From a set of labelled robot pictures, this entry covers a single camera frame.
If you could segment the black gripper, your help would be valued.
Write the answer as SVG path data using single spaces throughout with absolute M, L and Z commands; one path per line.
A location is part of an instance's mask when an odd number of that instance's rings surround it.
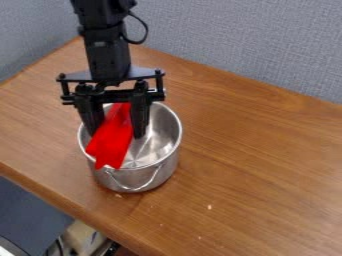
M 134 137 L 146 135 L 150 123 L 150 106 L 165 100 L 163 76 L 159 69 L 131 64 L 130 44 L 123 28 L 82 30 L 89 59 L 87 71 L 62 73 L 57 81 L 62 86 L 65 105 L 75 105 L 85 127 L 94 135 L 105 121 L 103 103 L 131 102 Z M 154 79 L 157 88 L 149 89 L 146 79 Z M 134 89 L 107 91 L 126 81 L 138 81 Z

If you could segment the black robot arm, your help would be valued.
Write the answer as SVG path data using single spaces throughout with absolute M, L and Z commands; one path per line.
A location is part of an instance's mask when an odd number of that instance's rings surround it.
M 142 40 L 127 36 L 125 18 L 134 14 L 137 0 L 71 0 L 85 40 L 89 69 L 62 73 L 62 102 L 78 109 L 90 134 L 105 122 L 103 105 L 129 103 L 134 136 L 146 134 L 150 107 L 166 98 L 165 71 L 131 63 L 130 46 Z

